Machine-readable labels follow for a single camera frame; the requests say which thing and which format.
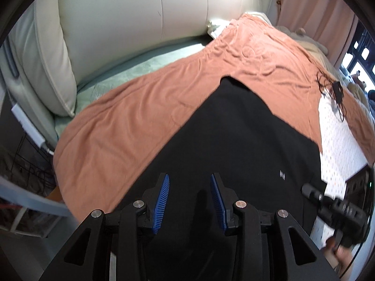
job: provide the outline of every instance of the triangular cutout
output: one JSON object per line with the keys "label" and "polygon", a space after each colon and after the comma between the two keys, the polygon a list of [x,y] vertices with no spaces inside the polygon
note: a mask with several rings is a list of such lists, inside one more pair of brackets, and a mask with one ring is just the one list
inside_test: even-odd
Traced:
{"label": "triangular cutout", "polygon": [[74,243],[72,248],[68,251],[64,257],[66,263],[76,264],[82,266],[85,261],[85,255],[87,250],[87,245],[89,244],[91,229],[86,228],[78,240]]}
{"label": "triangular cutout", "polygon": [[290,241],[292,242],[292,248],[294,253],[294,259],[297,265],[304,265],[307,263],[313,263],[316,261],[316,256],[310,250],[309,246],[299,235],[297,230],[294,228],[288,229]]}

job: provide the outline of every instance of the light green mattress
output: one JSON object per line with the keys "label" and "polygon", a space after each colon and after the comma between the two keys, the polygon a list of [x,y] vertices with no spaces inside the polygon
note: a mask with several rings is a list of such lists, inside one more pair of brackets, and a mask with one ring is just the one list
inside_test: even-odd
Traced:
{"label": "light green mattress", "polygon": [[[90,103],[111,89],[144,74],[154,72],[178,59],[201,51],[210,40],[212,39],[209,37],[199,37],[180,44],[164,46],[114,67],[90,81],[78,91],[75,114],[80,113]],[[72,118],[70,117],[55,116],[55,130],[59,137],[71,121]]]}

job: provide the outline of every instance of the human hand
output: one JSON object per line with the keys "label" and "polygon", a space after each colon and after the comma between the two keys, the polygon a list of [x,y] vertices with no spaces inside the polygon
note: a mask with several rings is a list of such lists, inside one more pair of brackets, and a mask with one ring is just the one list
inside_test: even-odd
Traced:
{"label": "human hand", "polygon": [[[338,275],[341,276],[342,273],[345,271],[345,269],[349,266],[350,262],[353,259],[353,255],[351,253],[351,250],[349,248],[345,248],[343,246],[340,246],[336,252],[333,251],[333,247],[335,245],[335,239],[334,237],[330,237],[326,241],[326,246],[322,248],[322,252],[324,253],[324,256],[330,263],[330,265],[335,268],[338,264],[340,264],[340,271],[338,272]],[[348,269],[348,271],[345,273],[345,275],[341,278],[342,281],[348,281],[352,266]]]}

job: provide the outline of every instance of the window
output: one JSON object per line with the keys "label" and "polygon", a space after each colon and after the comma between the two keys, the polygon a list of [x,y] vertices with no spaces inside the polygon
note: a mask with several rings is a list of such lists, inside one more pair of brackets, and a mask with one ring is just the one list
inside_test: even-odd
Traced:
{"label": "window", "polygon": [[364,48],[363,49],[363,52],[362,52],[362,58],[364,59],[364,60],[366,60],[367,59],[367,56],[370,54],[370,51],[367,49],[367,48]]}
{"label": "window", "polygon": [[348,68],[348,65],[350,61],[352,61],[352,59],[353,59],[353,55],[346,53],[344,56],[344,59],[342,60],[342,66],[344,68]]}
{"label": "window", "polygon": [[372,82],[371,78],[369,77],[369,75],[367,75],[363,67],[358,62],[354,66],[353,70],[350,72],[350,75],[355,74],[358,70],[361,72],[358,77],[359,80],[364,81],[366,83],[365,91],[368,92],[370,90],[375,90],[375,85]]}

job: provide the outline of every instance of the metal screw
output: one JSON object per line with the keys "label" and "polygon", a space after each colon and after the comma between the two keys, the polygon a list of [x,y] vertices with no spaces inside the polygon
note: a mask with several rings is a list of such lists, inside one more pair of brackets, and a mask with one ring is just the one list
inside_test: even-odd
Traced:
{"label": "metal screw", "polygon": [[135,201],[135,202],[133,203],[133,206],[134,206],[135,208],[141,208],[141,207],[144,206],[144,202],[141,201],[141,200]]}
{"label": "metal screw", "polygon": [[279,210],[279,211],[277,212],[277,214],[278,214],[280,217],[282,217],[282,218],[286,218],[286,217],[289,215],[289,213],[288,213],[286,210],[284,210],[284,209]]}
{"label": "metal screw", "polygon": [[244,202],[244,201],[237,201],[236,202],[236,206],[238,207],[238,208],[245,208],[246,207],[246,202]]}
{"label": "metal screw", "polygon": [[94,211],[91,213],[91,216],[92,216],[93,218],[98,218],[98,217],[100,217],[101,215],[102,215],[102,211],[99,210],[99,209],[96,209],[96,210],[94,210]]}

